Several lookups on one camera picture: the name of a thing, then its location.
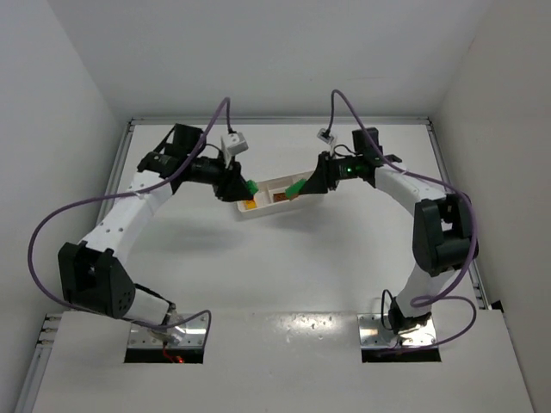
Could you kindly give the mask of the green lego brick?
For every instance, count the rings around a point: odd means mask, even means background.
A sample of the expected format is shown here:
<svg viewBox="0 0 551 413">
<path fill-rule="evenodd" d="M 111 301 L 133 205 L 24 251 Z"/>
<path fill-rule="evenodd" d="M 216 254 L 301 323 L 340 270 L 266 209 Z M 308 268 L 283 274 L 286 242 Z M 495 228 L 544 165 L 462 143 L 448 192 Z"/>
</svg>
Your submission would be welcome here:
<svg viewBox="0 0 551 413">
<path fill-rule="evenodd" d="M 300 195 L 300 191 L 305 185 L 305 183 L 306 183 L 305 179 L 300 179 L 299 181 L 294 182 L 292 185 L 289 186 L 293 191 L 293 199 L 297 198 Z"/>
<path fill-rule="evenodd" d="M 257 183 L 253 180 L 248 180 L 246 182 L 246 187 L 252 196 L 254 196 L 259 191 Z"/>
</svg>

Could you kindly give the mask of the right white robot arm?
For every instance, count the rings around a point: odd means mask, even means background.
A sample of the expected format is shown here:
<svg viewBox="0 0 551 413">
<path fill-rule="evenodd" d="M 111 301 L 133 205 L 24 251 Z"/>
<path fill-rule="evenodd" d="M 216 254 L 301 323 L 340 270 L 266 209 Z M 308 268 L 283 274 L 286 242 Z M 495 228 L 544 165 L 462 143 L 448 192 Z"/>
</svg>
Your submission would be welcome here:
<svg viewBox="0 0 551 413">
<path fill-rule="evenodd" d="M 353 131 L 354 150 L 340 157 L 335 150 L 318 156 L 314 172 L 288 197 L 326 194 L 342 181 L 361 179 L 397 201 L 413 218 L 412 254 L 415 266 L 397 296 L 391 299 L 387 327 L 398 334 L 427 322 L 431 302 L 448 281 L 478 253 L 472 217 L 466 201 L 422 179 L 410 176 L 402 160 L 384 154 L 375 127 Z"/>
</svg>

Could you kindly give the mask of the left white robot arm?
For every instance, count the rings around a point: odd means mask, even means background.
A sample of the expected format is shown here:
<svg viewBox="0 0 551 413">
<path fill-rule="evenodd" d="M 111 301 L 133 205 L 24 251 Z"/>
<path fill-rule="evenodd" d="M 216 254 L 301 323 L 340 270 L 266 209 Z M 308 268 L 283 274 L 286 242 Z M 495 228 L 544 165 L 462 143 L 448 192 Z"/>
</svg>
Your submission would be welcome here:
<svg viewBox="0 0 551 413">
<path fill-rule="evenodd" d="M 242 133 L 220 140 L 217 157 L 192 155 L 206 145 L 200 128 L 176 124 L 139 162 L 128 187 L 102 221 L 79 243 L 65 243 L 58 253 L 65 301 L 114 319 L 154 326 L 169 324 L 175 306 L 132 281 L 125 263 L 140 233 L 184 182 L 207 184 L 218 200 L 252 200 L 256 191 L 241 174 L 235 157 L 246 151 Z"/>
</svg>

